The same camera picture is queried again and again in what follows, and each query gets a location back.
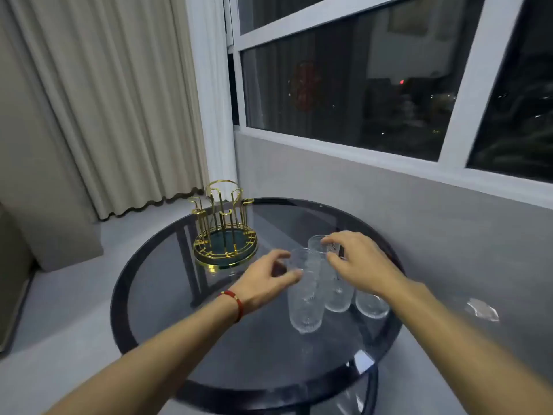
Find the black metal table frame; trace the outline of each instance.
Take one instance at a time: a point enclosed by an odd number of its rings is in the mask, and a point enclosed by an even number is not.
[[[403,272],[403,267],[397,258],[396,253],[387,241],[369,225],[360,219],[345,213],[344,211],[335,209],[328,205],[298,199],[256,198],[254,200],[254,205],[264,204],[302,206],[314,211],[321,211],[321,206],[324,206],[325,212],[335,215],[338,220],[342,220],[342,224],[337,224],[337,230],[356,230],[370,236],[394,262],[394,264],[396,264],[396,266]],[[345,224],[343,221],[344,217],[349,220],[348,224]],[[176,233],[176,236],[179,238],[179,244],[181,245],[181,251],[183,252],[186,271],[187,273],[194,273],[194,263],[193,260],[189,258],[190,252],[183,250],[188,247],[188,242],[183,232],[183,226],[190,225],[189,227],[195,227],[195,221],[195,216],[188,215],[175,221],[174,223],[171,223],[143,244],[130,258],[130,260],[128,260],[127,264],[123,268],[113,290],[110,311],[113,336],[117,347],[122,354],[126,354],[138,346],[138,343],[130,330],[127,312],[130,285],[137,273],[138,268],[164,239],[169,237],[172,233]],[[216,283],[209,290],[218,290],[224,284],[229,282],[231,282],[230,279],[224,279],[221,282]],[[197,305],[200,305],[201,302],[208,296],[209,294],[197,296],[198,300],[196,303],[193,303],[193,306],[196,307]],[[355,306],[350,306],[349,312],[352,313],[354,318],[362,317],[361,313]],[[366,349],[371,350],[370,354],[374,357],[375,361],[379,361],[389,350],[391,344],[399,334],[402,323],[397,316],[390,311],[384,327],[377,338],[372,338],[369,330],[363,329],[362,327],[363,323],[359,324],[364,345]],[[186,380],[184,385],[177,391],[175,397],[180,401],[186,402],[187,404],[196,406],[205,411],[227,415],[290,411],[308,413],[309,408],[312,405],[334,397],[358,381],[361,377],[355,367],[355,361],[351,358],[347,363],[342,364],[340,367],[329,371],[319,378],[309,380],[302,384],[292,384],[272,390],[222,389]],[[363,375],[369,376],[363,413],[370,414],[374,410],[377,398],[377,365],[374,364],[367,372],[363,373]]]

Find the hand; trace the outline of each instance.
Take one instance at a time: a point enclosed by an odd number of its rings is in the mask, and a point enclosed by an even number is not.
[[[245,315],[266,305],[282,290],[300,280],[300,269],[273,277],[273,270],[277,267],[285,268],[278,259],[289,257],[290,252],[281,249],[269,252],[253,262],[230,288],[242,302]]]
[[[328,262],[344,279],[361,291],[386,297],[393,285],[406,280],[378,245],[361,233],[336,232],[326,236],[321,243],[338,243],[343,246],[347,260],[329,252]]]

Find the gray wall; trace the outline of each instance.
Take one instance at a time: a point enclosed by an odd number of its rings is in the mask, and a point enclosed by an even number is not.
[[[0,202],[16,219],[38,263],[52,271],[103,250],[3,0],[0,19]]]
[[[325,203],[361,218],[426,283],[553,382],[553,211],[236,133],[248,197]],[[470,318],[468,298],[500,323]]]

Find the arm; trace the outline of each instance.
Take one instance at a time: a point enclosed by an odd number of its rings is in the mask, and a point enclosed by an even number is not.
[[[356,288],[393,308],[471,414],[553,413],[553,388],[504,349],[450,313],[421,283],[404,277],[361,233],[333,233],[348,261],[329,253],[330,264]]]
[[[301,271],[272,277],[278,259],[274,250],[259,258],[230,288],[244,306],[244,315],[275,298],[300,279]],[[48,415],[154,414],[238,317],[238,304],[220,295],[201,310],[164,330],[73,390]]]

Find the beige curtain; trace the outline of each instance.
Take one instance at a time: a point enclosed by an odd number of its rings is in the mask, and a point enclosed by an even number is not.
[[[10,1],[100,218],[204,186],[182,7],[176,11],[174,0]]]

